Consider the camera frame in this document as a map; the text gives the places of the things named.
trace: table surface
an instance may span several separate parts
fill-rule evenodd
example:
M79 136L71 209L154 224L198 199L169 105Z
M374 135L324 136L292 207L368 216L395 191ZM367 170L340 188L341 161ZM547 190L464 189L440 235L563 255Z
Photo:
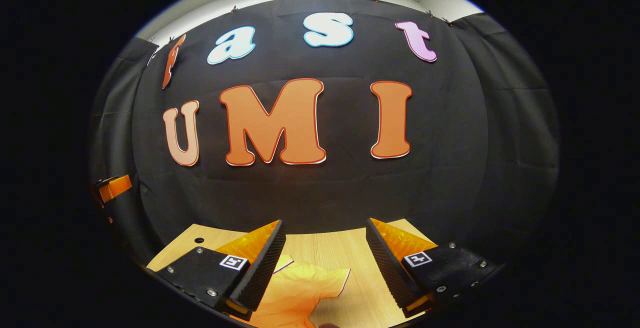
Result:
M391 221L389 224L429 240L406 219ZM316 327L332 323L340 328L388 328L409 321L396 305L382 278L367 244L365 232L365 228L357 228L339 232L286 235L283 255L290 255L298 262L327 270L351 269L342 294L336 298L320 299L309 316ZM147 268L157 272L196 246L215 250L245 234L247 233L193 224L165 246L149 262ZM194 239L198 237L203 238L204 242L195 243Z

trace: pink letter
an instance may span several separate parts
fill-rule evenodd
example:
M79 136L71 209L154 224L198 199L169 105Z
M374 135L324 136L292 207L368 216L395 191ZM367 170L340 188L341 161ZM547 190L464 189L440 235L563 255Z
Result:
M398 22L395 23L395 27L404 31L406 41L409 43L414 55L419 59L427 62L435 62L438 58L433 50L429 50L425 44L425 39L429 39L429 34L425 31L421 31L418 25L414 22Z

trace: orange shirt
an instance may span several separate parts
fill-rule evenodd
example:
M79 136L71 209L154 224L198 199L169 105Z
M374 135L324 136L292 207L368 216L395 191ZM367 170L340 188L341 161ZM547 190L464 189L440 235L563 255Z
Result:
M258 328L315 328L309 315L320 299L340 296L350 272L296 262L283 254L251 320L232 318Z

